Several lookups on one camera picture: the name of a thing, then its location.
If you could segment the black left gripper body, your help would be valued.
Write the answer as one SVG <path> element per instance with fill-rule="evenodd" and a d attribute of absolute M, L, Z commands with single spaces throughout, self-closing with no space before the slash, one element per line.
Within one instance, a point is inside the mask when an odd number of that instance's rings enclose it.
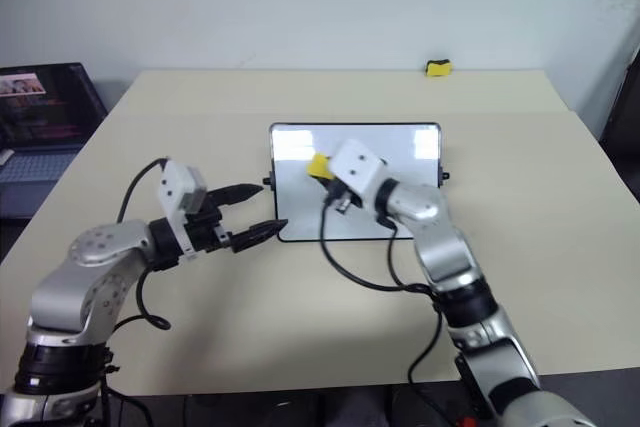
<path fill-rule="evenodd" d="M 217 206 L 203 205 L 186 215 L 185 230 L 196 252 L 212 252 L 231 246 L 231 234 L 222 226 L 222 213 Z"/>

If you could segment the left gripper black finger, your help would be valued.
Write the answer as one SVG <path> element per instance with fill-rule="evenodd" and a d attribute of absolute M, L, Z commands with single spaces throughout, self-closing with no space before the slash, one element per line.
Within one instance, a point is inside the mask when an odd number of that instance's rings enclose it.
<path fill-rule="evenodd" d="M 234 253 L 239 253 L 277 236 L 288 224 L 287 219 L 272 219 L 250 226 L 247 230 L 230 237 L 230 247 Z"/>
<path fill-rule="evenodd" d="M 261 185 L 234 184 L 207 192 L 207 199 L 216 206 L 230 206 L 244 202 L 263 191 Z"/>

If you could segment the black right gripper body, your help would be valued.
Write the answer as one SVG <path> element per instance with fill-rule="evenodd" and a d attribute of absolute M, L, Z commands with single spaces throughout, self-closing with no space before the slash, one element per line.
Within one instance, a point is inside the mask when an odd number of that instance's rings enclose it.
<path fill-rule="evenodd" d="M 328 181 L 324 204 L 332 206 L 340 214 L 345 214 L 350 207 L 363 207 L 362 199 L 337 178 Z"/>

